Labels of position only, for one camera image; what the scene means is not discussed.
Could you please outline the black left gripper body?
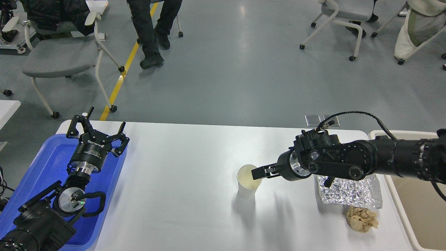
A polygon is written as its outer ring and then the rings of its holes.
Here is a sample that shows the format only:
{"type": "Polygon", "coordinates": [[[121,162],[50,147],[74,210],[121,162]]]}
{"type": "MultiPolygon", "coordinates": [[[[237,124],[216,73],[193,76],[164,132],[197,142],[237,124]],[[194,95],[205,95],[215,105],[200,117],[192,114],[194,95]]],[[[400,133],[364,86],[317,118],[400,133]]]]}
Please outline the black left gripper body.
{"type": "Polygon", "coordinates": [[[86,173],[99,173],[107,158],[107,154],[112,149],[112,143],[108,139],[109,135],[97,130],[84,133],[79,137],[79,144],[73,153],[67,172],[86,169],[86,173]]]}

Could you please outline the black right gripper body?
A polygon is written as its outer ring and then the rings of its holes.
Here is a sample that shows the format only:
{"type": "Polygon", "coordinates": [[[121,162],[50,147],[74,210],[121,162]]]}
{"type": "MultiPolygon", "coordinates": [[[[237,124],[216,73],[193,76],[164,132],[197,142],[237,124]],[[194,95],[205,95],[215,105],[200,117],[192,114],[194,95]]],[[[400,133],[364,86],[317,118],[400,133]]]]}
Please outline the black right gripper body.
{"type": "Polygon", "coordinates": [[[301,166],[294,149],[290,149],[279,156],[277,173],[287,181],[298,181],[311,176],[311,172],[301,166]]]}

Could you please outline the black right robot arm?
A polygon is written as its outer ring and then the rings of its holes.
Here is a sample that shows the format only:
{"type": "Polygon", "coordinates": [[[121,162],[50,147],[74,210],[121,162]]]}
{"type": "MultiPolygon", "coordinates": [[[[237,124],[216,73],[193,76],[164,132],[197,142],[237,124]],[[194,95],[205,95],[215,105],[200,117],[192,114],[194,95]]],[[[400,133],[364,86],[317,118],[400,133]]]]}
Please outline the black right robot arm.
{"type": "Polygon", "coordinates": [[[376,119],[384,136],[341,143],[338,135],[328,132],[336,113],[315,129],[302,130],[276,163],[253,169],[253,180],[281,176],[287,181],[299,181],[315,174],[326,176],[324,186],[330,187],[335,178],[360,181],[378,173],[428,181],[445,199],[438,187],[445,183],[445,129],[437,130],[434,139],[403,140],[396,138],[377,116],[368,112],[365,115],[376,119]]]}

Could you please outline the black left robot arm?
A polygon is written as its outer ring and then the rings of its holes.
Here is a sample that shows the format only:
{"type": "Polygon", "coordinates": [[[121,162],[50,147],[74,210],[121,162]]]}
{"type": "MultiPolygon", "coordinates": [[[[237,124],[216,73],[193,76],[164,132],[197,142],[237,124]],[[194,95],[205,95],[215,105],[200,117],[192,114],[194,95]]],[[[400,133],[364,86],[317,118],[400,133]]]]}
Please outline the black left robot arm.
{"type": "Polygon", "coordinates": [[[86,115],[42,146],[1,214],[2,251],[58,251],[72,238],[93,241],[102,227],[129,144],[122,122],[107,135],[86,115]]]}

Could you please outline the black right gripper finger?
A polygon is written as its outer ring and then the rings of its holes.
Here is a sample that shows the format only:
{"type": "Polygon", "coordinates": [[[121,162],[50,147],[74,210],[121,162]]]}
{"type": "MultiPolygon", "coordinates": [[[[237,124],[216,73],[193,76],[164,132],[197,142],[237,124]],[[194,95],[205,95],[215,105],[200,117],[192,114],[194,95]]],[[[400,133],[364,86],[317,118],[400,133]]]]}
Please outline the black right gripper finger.
{"type": "Polygon", "coordinates": [[[276,171],[276,163],[256,167],[251,170],[252,179],[254,181],[262,179],[262,178],[274,178],[280,176],[280,174],[276,171]]]}

